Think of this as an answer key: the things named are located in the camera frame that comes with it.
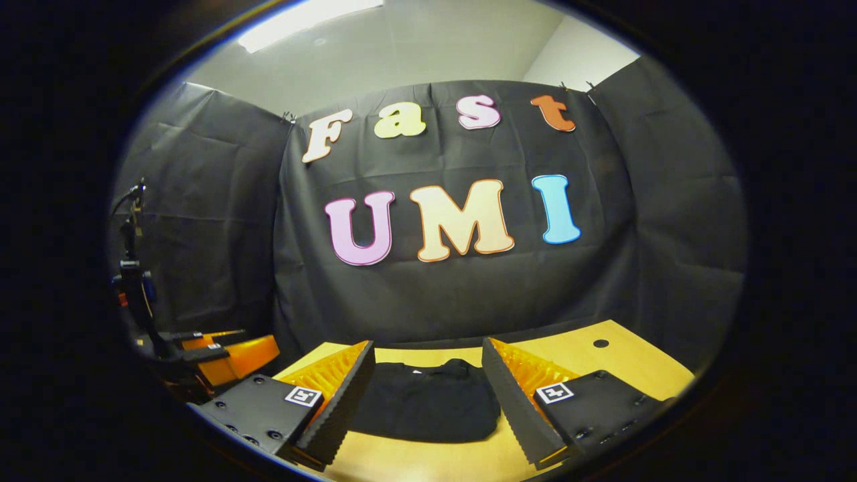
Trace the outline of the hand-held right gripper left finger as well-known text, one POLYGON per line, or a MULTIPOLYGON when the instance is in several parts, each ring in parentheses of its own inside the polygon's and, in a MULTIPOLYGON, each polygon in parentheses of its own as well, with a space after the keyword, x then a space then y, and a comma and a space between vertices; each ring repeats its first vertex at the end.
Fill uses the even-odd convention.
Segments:
POLYGON ((240 445, 322 472, 333 464, 374 369, 374 342, 363 341, 281 380, 250 375, 189 409, 240 445))

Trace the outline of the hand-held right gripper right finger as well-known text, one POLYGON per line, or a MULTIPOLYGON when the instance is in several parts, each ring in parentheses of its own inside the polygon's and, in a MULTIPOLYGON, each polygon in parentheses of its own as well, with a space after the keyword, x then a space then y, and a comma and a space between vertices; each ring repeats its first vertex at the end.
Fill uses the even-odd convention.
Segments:
POLYGON ((639 336, 485 337, 481 366, 536 469, 599 457, 676 394, 676 361, 639 336), (610 345, 596 348, 596 339, 610 345))

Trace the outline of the black knit cardigan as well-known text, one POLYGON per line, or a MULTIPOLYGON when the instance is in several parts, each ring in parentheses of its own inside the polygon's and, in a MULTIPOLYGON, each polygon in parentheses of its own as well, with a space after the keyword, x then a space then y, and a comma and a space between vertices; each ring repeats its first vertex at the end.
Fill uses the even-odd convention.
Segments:
POLYGON ((483 368, 378 363, 350 431, 421 443, 473 443, 497 429, 501 406, 483 368))

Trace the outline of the black backdrop cloth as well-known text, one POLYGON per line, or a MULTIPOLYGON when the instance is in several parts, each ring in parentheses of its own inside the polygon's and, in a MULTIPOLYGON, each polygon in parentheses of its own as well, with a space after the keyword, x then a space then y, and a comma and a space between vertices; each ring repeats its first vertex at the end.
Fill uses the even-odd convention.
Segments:
POLYGON ((189 82, 141 116, 115 195, 160 331, 477 347, 616 321, 692 372, 747 269, 740 180, 709 119, 639 58, 591 91, 394 86, 289 122, 189 82))

